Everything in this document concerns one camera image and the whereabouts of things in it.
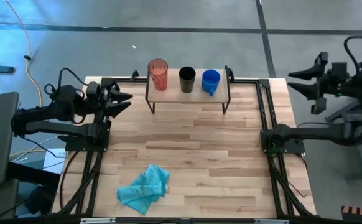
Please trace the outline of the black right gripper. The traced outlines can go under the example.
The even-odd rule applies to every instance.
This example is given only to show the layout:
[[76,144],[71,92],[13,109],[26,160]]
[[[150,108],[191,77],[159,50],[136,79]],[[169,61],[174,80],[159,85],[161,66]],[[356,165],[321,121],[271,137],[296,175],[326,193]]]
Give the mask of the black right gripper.
[[320,114],[326,110],[327,100],[324,94],[330,83],[331,70],[325,70],[328,63],[328,52],[320,52],[314,61],[313,67],[298,71],[290,72],[289,77],[298,78],[302,80],[311,80],[316,78],[316,83],[307,85],[301,83],[288,83],[288,86],[304,95],[308,100],[315,100],[311,106],[311,114]]

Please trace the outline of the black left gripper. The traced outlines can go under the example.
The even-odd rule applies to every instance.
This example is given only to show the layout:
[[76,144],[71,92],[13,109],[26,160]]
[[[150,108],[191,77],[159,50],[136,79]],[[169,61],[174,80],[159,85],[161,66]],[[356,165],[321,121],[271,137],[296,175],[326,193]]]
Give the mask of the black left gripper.
[[115,118],[131,106],[131,102],[126,101],[130,100],[133,95],[116,90],[116,81],[113,78],[103,78],[96,83],[100,85],[98,100],[89,101],[85,96],[86,114],[93,120],[106,120],[108,116]]

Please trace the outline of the tall orange translucent tumbler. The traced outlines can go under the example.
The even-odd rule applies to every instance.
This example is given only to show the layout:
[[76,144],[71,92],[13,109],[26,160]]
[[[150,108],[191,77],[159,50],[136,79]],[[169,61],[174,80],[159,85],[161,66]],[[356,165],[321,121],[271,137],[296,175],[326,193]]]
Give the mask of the tall orange translucent tumbler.
[[147,70],[156,90],[166,90],[168,77],[167,62],[161,58],[156,58],[148,63]]

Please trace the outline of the black plastic cup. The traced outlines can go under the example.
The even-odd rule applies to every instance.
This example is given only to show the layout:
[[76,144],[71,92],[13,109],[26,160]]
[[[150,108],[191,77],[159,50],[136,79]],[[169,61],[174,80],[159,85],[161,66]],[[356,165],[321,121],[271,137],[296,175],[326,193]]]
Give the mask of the black plastic cup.
[[192,67],[182,67],[179,70],[179,79],[181,91],[184,93],[190,93],[193,90],[196,71]]

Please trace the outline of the blue plastic mug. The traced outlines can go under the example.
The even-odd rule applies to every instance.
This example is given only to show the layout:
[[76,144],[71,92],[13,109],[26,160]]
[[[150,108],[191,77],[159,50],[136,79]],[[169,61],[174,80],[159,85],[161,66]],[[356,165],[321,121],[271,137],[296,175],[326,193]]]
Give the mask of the blue plastic mug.
[[220,80],[221,76],[219,72],[216,70],[205,70],[202,74],[202,90],[207,92],[210,96],[213,96],[218,88]]

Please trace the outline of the wooden shelf with black legs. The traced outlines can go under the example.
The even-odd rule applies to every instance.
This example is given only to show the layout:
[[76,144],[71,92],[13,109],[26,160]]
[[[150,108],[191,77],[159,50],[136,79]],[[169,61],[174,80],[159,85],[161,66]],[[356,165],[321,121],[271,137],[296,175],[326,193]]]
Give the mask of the wooden shelf with black legs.
[[202,74],[206,69],[196,69],[196,76],[193,90],[190,93],[181,91],[179,70],[169,69],[167,77],[167,89],[156,90],[150,76],[147,77],[145,99],[149,105],[151,113],[155,113],[157,103],[220,103],[222,112],[226,113],[231,101],[230,83],[234,81],[232,69],[214,69],[220,73],[221,80],[213,96],[202,90]]

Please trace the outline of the white paper sheet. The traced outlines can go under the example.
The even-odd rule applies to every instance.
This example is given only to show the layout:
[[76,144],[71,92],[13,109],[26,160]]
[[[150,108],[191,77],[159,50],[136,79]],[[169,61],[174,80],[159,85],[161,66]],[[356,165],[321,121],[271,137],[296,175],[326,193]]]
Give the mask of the white paper sheet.
[[49,151],[55,156],[49,152],[46,153],[42,170],[61,174],[66,156],[64,148],[49,149]]

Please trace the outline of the teal microfibre cloth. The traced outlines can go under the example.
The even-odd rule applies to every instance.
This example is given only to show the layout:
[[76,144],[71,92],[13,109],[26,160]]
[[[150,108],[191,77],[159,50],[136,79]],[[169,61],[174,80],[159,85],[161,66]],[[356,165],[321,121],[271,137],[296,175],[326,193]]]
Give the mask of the teal microfibre cloth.
[[118,200],[145,215],[151,203],[165,197],[169,176],[168,171],[151,164],[130,185],[117,189]]

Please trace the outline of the orange black striped block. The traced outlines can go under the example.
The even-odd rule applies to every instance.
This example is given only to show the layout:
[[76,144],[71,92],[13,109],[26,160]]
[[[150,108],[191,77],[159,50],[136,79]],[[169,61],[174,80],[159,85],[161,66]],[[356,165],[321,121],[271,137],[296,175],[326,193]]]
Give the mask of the orange black striped block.
[[343,205],[341,215],[344,221],[362,223],[362,208]]

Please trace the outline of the black aluminium table frame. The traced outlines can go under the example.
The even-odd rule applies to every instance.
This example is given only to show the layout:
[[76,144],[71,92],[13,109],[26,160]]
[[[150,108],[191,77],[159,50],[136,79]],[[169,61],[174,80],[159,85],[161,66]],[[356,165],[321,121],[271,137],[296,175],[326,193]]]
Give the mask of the black aluminium table frame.
[[[226,113],[212,103],[161,103],[155,113],[145,101],[146,79],[119,78],[132,105],[112,124],[103,156],[94,217],[116,223],[254,223],[276,219],[267,157],[261,147],[263,124],[272,115],[294,124],[282,79],[238,78],[230,83]],[[275,110],[266,92],[275,94]],[[130,184],[149,164],[170,174],[165,197],[145,215],[121,205],[116,191]]]

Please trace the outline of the silver aluminium bracket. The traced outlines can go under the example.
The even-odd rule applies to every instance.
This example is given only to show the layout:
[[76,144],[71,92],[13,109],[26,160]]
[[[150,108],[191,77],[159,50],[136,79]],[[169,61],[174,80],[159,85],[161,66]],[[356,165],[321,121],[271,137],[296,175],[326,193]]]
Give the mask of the silver aluminium bracket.
[[280,219],[254,219],[254,224],[290,224],[288,220]]
[[82,218],[80,224],[113,224],[116,223],[115,217],[94,217],[94,218]]

